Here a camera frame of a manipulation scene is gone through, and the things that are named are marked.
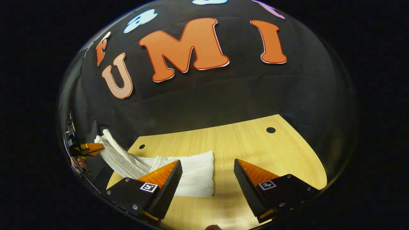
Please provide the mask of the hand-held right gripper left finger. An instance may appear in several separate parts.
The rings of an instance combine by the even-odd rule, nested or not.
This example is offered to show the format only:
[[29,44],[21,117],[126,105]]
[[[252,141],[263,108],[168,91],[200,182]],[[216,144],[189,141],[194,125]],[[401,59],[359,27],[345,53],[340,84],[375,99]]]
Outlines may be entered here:
[[105,191],[105,198],[122,211],[150,224],[165,218],[182,176],[175,160],[139,179],[124,178]]

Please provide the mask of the white jeans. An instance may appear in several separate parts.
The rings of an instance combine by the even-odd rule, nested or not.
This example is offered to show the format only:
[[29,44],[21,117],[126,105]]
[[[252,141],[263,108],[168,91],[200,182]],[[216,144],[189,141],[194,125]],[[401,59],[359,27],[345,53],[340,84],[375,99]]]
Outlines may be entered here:
[[175,196],[212,197],[214,194],[212,151],[187,157],[136,156],[124,150],[114,140],[108,129],[103,130],[102,136],[97,135],[94,142],[104,146],[100,151],[101,157],[114,172],[123,178],[139,179],[156,169],[180,160],[183,173]]

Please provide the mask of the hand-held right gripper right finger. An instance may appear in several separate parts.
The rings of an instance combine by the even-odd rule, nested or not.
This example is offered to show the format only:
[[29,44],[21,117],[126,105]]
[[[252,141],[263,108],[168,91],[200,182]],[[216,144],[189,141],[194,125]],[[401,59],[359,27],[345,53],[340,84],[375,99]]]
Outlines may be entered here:
[[260,224],[293,213],[318,194],[318,189],[292,174],[278,176],[241,159],[234,160],[234,174]]

